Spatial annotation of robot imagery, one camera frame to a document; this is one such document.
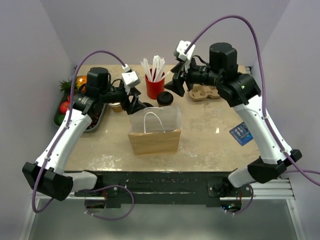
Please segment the blue card packet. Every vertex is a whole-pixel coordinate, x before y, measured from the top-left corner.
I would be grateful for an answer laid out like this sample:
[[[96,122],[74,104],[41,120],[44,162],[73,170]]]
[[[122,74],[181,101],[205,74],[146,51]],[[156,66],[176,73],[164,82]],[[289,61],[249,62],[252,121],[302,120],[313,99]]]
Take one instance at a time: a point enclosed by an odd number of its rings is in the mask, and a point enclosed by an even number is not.
[[[232,128],[229,133],[241,146],[253,140],[253,136],[244,122]]]

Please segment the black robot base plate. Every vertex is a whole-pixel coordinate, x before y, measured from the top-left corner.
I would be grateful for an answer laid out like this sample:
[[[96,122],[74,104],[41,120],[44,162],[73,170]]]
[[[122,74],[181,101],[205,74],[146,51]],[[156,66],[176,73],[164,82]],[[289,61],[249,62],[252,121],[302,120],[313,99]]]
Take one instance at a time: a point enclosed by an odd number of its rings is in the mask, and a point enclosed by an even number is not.
[[[108,208],[122,204],[136,205],[205,205],[220,207],[231,204],[239,195],[250,197],[250,186],[220,193],[216,187],[226,172],[159,172],[159,171],[96,171],[93,192],[75,193],[76,197],[106,199]]]

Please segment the black plastic cup lid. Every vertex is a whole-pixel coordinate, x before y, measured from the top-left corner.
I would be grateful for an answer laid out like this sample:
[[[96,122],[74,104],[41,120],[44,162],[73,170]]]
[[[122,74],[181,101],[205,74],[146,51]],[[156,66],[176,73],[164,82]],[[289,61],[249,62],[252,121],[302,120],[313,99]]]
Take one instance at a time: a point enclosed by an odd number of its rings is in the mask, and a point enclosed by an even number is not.
[[[150,103],[148,103],[148,102],[144,102],[143,104],[144,104],[147,108],[152,108],[152,107],[153,107],[153,105],[150,104]]]
[[[157,96],[157,103],[173,103],[174,97],[168,91],[163,91]]]

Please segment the stacked brown paper cups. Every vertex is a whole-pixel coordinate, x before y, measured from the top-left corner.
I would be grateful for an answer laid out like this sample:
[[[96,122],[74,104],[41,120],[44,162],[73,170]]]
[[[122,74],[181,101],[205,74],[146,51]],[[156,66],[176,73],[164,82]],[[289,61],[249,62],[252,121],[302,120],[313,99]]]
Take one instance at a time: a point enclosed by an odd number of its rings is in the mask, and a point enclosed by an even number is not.
[[[123,111],[123,108],[122,108],[120,102],[109,103],[108,105],[110,106],[110,108],[111,108],[115,113],[120,113],[120,112]]]

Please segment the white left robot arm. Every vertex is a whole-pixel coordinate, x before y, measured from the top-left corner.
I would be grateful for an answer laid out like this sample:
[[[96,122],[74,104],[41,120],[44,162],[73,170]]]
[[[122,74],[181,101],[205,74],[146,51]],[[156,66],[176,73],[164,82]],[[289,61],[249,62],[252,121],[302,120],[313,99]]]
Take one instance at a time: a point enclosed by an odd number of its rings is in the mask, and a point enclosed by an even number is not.
[[[129,115],[146,108],[139,101],[140,92],[136,86],[141,80],[135,71],[122,73],[118,86],[113,85],[109,71],[103,67],[92,67],[86,77],[86,84],[79,87],[71,98],[72,106],[45,151],[22,168],[34,192],[58,201],[66,199],[71,192],[86,190],[92,196],[99,196],[104,190],[104,184],[94,173],[65,173],[76,143],[97,113],[106,104],[114,103],[119,103]]]

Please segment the green lime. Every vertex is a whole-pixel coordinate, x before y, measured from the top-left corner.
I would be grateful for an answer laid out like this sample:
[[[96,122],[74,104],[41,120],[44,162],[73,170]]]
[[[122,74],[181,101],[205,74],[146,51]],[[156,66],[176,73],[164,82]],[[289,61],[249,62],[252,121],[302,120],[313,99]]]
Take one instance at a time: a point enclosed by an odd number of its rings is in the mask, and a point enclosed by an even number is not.
[[[64,119],[65,119],[65,114],[59,114],[57,119],[56,119],[56,124],[58,126],[60,126],[63,122],[64,122]]]

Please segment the red apple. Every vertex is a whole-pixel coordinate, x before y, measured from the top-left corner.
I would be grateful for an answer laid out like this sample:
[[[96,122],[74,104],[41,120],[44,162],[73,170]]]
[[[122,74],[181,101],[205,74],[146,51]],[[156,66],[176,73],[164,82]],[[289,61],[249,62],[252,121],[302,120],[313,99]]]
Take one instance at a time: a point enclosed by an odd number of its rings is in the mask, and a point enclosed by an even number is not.
[[[64,101],[60,104],[59,106],[59,111],[62,115],[65,115],[66,112],[69,110],[70,102],[69,101]]]

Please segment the dark red grape bunch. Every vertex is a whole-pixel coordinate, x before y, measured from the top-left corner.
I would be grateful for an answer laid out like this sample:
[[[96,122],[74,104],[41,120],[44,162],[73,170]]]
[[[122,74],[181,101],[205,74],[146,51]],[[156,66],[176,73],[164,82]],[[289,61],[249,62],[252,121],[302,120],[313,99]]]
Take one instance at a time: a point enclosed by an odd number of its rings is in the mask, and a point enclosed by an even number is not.
[[[98,122],[101,120],[102,114],[105,110],[105,107],[103,106],[102,109],[97,112],[95,115],[91,115],[91,124],[87,127],[87,130],[92,130],[98,126]]]

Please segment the brown pulp cup carrier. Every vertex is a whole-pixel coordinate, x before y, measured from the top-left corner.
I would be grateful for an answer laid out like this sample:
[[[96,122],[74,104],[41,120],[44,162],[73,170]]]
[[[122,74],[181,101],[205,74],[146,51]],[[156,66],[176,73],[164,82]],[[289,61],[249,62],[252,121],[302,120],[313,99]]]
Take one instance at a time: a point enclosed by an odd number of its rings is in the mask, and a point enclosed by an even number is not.
[[[192,90],[190,90],[188,94],[194,102],[220,98],[217,88],[209,85],[194,84]]]

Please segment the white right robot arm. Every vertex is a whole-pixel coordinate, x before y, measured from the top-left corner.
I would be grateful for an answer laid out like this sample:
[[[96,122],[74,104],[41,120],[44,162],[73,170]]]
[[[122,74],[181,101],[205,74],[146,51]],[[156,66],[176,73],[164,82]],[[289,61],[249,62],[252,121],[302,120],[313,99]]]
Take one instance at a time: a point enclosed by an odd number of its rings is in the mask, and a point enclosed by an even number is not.
[[[184,86],[189,91],[194,84],[216,87],[218,95],[241,117],[260,152],[257,160],[224,177],[215,191],[233,197],[246,184],[264,184],[279,177],[302,158],[302,153],[291,148],[277,128],[269,130],[274,123],[263,116],[261,90],[251,75],[238,71],[237,50],[229,43],[214,43],[209,47],[209,62],[197,65],[194,49],[189,41],[178,43],[174,56],[179,63],[171,69],[172,81],[165,84],[165,89],[182,97]]]

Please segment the orange pineapple fruit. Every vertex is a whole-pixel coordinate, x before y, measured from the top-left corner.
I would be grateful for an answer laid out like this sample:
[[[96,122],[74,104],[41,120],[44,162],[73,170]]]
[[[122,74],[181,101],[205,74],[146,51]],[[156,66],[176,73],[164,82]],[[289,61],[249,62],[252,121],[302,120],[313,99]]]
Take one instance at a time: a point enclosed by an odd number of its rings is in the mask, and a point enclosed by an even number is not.
[[[81,86],[87,83],[87,77],[77,76],[75,80],[74,90],[78,90]],[[60,92],[71,92],[72,79],[62,80],[59,82],[59,90]]]

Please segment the dark green fruit tray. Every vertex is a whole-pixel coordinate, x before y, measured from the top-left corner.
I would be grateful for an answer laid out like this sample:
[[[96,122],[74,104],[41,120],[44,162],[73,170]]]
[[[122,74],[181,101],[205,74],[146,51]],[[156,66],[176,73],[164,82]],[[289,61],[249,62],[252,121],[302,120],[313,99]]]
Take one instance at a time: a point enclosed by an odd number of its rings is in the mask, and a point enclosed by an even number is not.
[[[74,94],[77,93],[78,88],[87,83],[87,76],[80,75],[76,77],[75,81],[75,90]],[[63,93],[63,96],[58,104],[57,110],[53,117],[54,125],[59,127],[63,122],[66,112],[69,109],[70,104],[70,91],[71,91],[72,79],[61,80],[59,82],[60,91]],[[90,117],[92,119],[91,124],[84,131],[85,133],[93,133],[99,127],[100,120],[102,119],[102,114],[105,107],[101,108],[97,113],[91,113]]]

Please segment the red ribbed straw cup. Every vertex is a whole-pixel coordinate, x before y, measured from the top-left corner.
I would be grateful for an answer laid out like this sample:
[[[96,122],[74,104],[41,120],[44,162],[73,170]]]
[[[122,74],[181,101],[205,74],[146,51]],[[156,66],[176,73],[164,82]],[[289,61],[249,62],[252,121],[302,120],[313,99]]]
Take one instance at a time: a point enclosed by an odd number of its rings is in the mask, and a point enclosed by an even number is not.
[[[145,77],[145,83],[146,83],[146,93],[147,96],[150,99],[156,100],[158,95],[162,93],[165,88],[165,78],[161,78],[160,81],[155,82],[154,79],[156,78],[155,76],[152,76],[151,79],[152,81],[149,80],[149,77],[147,74],[144,75]]]

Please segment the brown paper takeout bag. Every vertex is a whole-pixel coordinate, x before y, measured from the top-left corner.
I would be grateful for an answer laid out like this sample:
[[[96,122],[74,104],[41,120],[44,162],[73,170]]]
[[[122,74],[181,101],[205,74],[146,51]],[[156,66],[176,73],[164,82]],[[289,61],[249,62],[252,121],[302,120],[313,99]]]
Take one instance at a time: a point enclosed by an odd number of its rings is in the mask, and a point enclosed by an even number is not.
[[[147,107],[129,120],[127,135],[136,157],[177,153],[182,131],[178,106]]]

